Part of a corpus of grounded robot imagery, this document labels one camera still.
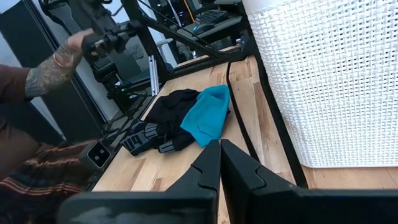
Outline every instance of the brown sleeve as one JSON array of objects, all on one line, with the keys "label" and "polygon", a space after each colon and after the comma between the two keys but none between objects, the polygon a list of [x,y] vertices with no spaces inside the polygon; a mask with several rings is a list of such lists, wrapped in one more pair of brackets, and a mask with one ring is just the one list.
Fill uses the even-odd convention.
[{"label": "brown sleeve", "polygon": [[25,100],[25,82],[29,70],[0,65],[0,103]]}]

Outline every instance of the keyboard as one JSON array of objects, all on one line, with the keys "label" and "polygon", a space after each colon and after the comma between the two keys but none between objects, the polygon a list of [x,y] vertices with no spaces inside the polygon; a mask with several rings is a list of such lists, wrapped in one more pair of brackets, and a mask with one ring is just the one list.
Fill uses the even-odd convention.
[{"label": "keyboard", "polygon": [[205,12],[197,15],[195,20],[198,24],[202,24],[202,23],[217,24],[219,22],[223,22],[224,20],[227,20],[227,18],[228,18],[228,12],[217,10],[217,9],[212,9],[212,10],[205,11]]}]

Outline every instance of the mouse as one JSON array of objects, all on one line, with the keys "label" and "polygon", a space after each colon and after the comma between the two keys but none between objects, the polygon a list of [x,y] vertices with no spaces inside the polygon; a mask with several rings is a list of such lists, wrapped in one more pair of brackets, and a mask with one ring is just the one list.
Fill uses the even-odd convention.
[{"label": "mouse", "polygon": [[199,35],[201,33],[204,33],[208,30],[211,30],[212,28],[214,28],[214,24],[212,23],[203,23],[203,24],[199,24],[197,26],[195,26],[193,28],[193,34],[195,35]]}]

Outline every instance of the tattooed arm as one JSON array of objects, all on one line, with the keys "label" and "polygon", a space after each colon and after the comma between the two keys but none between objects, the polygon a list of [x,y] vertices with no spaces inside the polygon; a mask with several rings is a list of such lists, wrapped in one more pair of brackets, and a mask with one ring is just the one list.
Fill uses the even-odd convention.
[{"label": "tattooed arm", "polygon": [[44,95],[69,81],[83,55],[83,38],[92,33],[88,29],[72,35],[47,60],[32,68],[26,78],[25,98]]}]

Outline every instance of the person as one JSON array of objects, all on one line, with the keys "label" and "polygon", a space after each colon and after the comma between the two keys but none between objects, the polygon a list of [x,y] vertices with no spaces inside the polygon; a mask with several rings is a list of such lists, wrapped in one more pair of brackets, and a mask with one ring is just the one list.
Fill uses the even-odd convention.
[{"label": "person", "polygon": [[[35,68],[0,65],[0,103],[29,101],[68,82],[91,33],[72,35]],[[51,147],[0,118],[0,223],[55,223],[60,204],[83,191],[91,175],[78,160],[87,144]]]}]

